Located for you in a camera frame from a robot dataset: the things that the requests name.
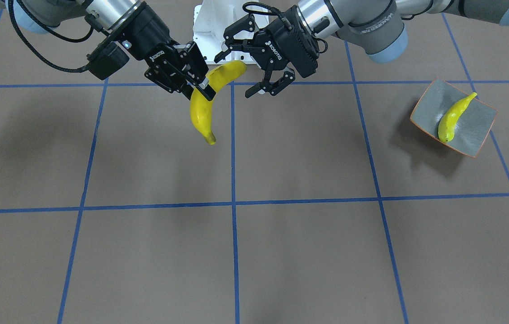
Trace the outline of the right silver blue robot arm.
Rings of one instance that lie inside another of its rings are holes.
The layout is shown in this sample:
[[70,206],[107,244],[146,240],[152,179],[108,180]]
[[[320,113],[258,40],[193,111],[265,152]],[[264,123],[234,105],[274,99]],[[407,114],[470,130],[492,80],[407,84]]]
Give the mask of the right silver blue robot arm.
[[[130,58],[145,61],[145,77],[170,94],[191,98],[194,90],[213,100],[207,63],[194,42],[180,44],[143,0],[0,0],[11,25],[26,47],[42,62],[62,72],[90,72],[104,80]],[[69,43],[82,43],[94,32],[105,39],[87,55],[86,65],[65,68],[46,59],[25,38],[22,29],[48,33]]]

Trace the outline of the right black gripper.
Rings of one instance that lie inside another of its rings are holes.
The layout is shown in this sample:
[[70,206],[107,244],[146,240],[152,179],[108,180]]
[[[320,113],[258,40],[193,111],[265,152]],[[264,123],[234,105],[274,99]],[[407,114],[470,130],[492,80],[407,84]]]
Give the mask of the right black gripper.
[[[127,42],[123,47],[137,60],[149,67],[144,76],[170,94],[182,94],[191,99],[194,88],[207,101],[212,101],[216,91],[209,85],[207,62],[194,41],[178,43],[170,36],[170,29],[148,4],[135,4],[127,18],[116,28],[115,41]],[[164,71],[159,67],[182,67],[182,73]]]

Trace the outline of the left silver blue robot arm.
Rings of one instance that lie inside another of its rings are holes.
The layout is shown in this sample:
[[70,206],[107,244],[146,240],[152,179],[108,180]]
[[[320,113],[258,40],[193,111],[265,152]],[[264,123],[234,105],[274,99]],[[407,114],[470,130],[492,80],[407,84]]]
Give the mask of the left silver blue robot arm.
[[279,94],[299,75],[318,68],[320,42],[334,36],[361,47],[374,62],[398,58],[408,43],[405,21],[421,14],[450,13],[509,27],[509,0],[300,0],[285,11],[242,4],[245,16],[226,27],[214,61],[248,53],[264,72],[245,96]]

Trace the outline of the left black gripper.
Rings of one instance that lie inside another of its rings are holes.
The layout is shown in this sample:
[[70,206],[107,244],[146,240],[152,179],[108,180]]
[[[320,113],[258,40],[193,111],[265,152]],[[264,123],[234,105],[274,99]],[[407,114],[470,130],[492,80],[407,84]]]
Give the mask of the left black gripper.
[[[252,61],[254,54],[262,54],[264,45],[268,53],[273,54],[280,62],[284,64],[290,62],[303,78],[314,74],[318,68],[319,46],[318,42],[312,37],[306,27],[298,17],[287,17],[291,29],[288,29],[284,22],[275,19],[270,25],[261,29],[256,23],[254,14],[248,13],[246,16],[238,19],[229,27],[226,27],[223,33],[224,42],[221,51],[215,55],[214,62],[227,61]],[[256,35],[259,31],[259,44],[256,45],[254,39],[238,37],[242,32]],[[255,94],[269,93],[271,96],[279,94],[295,80],[295,72],[289,67],[283,70],[283,75],[276,81],[271,81],[271,71],[266,71],[263,80],[257,82],[245,92],[245,98],[250,98]]]

